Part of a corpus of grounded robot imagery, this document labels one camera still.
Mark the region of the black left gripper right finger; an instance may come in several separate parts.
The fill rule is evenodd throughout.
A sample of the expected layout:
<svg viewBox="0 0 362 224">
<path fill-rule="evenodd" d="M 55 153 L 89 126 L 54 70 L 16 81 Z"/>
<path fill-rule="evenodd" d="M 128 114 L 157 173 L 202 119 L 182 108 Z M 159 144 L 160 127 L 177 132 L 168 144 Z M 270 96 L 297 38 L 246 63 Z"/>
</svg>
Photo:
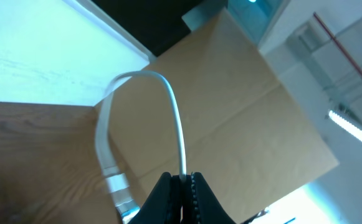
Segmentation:
<svg viewBox="0 0 362 224">
<path fill-rule="evenodd" d="M 200 172 L 186 176 L 182 184 L 182 206 L 182 223 L 235 224 Z"/>
</svg>

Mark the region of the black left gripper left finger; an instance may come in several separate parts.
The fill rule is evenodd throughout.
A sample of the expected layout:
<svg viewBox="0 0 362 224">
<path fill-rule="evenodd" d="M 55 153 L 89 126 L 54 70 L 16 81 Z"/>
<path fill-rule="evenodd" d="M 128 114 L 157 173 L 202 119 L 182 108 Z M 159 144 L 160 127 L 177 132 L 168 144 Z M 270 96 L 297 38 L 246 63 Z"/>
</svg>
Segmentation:
<svg viewBox="0 0 362 224">
<path fill-rule="evenodd" d="M 164 172 L 130 224 L 180 224 L 181 207 L 179 176 Z"/>
</svg>

